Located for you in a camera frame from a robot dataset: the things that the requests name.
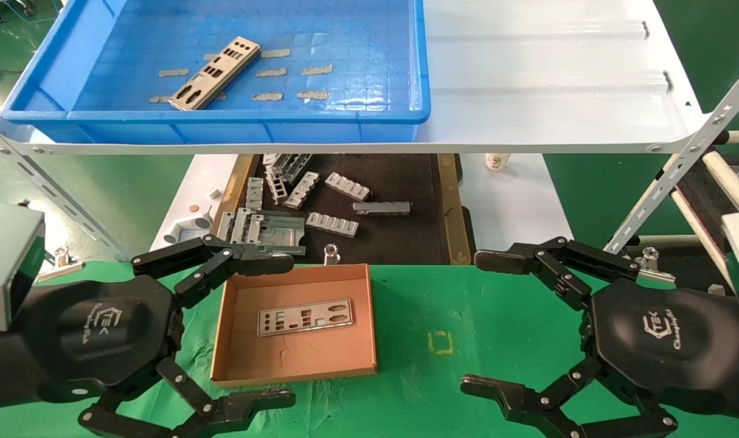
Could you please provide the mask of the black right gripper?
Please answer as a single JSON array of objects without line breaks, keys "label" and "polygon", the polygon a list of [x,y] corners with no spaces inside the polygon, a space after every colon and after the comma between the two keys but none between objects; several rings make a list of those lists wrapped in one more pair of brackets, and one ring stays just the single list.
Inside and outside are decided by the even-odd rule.
[{"label": "black right gripper", "polygon": [[[532,426],[546,437],[666,437],[678,422],[659,404],[739,419],[735,297],[636,285],[628,280],[637,279],[638,263],[564,237],[516,242],[506,251],[481,249],[474,264],[481,271],[532,274],[573,310],[589,309],[594,338],[588,352],[597,360],[584,358],[542,392],[504,380],[462,377],[460,390],[496,402],[505,420]],[[616,282],[592,296],[576,271]],[[597,377],[620,401],[636,405],[638,415],[581,425],[570,419],[562,407]]]}]

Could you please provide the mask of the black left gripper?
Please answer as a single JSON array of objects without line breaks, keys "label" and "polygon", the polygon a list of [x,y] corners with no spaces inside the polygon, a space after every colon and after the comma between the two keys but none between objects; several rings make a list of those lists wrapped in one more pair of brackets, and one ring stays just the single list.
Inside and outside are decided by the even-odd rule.
[{"label": "black left gripper", "polygon": [[[127,281],[31,290],[10,329],[0,331],[0,408],[99,397],[79,417],[97,436],[213,437],[249,429],[260,411],[295,405],[295,393],[286,389],[211,399],[166,358],[181,346],[180,308],[193,308],[235,275],[290,272],[291,255],[205,235],[137,255],[132,267],[138,277]],[[173,294],[153,279],[188,269]],[[161,380],[192,409],[182,425],[169,429],[118,414],[122,402]]]}]

